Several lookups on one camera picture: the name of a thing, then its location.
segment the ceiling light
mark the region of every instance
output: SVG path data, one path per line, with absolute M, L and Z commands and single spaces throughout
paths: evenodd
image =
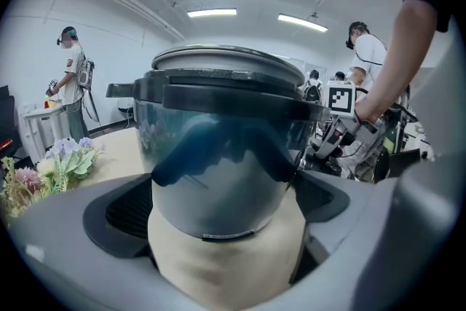
M 326 28 L 325 26 L 318 25 L 317 23 L 312 23 L 310 21 L 303 20 L 302 18 L 282 15 L 281 13 L 278 15 L 278 19 L 280 21 L 286 21 L 288 23 L 297 23 L 298 25 L 306 26 L 307 28 L 313 28 L 323 33 L 325 33 L 328 30 L 328 28 Z
M 236 9 L 206 9 L 203 11 L 188 12 L 189 17 L 201 16 L 236 16 Z

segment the jeans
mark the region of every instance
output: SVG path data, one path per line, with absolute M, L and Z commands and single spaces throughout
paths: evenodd
M 84 118 L 82 117 L 82 98 L 76 103 L 65 106 L 71 137 L 78 143 L 82 138 L 89 138 Z

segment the pot handle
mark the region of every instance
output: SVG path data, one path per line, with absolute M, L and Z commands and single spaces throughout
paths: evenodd
M 132 98 L 133 83 L 111 83 L 107 87 L 107 98 Z
M 346 210 L 350 203 L 350 197 L 341 189 L 306 171 L 297 172 L 291 184 L 307 224 L 329 221 Z

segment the black chair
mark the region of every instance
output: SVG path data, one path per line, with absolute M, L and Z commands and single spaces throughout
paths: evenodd
M 15 153 L 23 144 L 20 133 L 15 126 L 15 97 L 0 98 L 0 159 L 15 157 Z

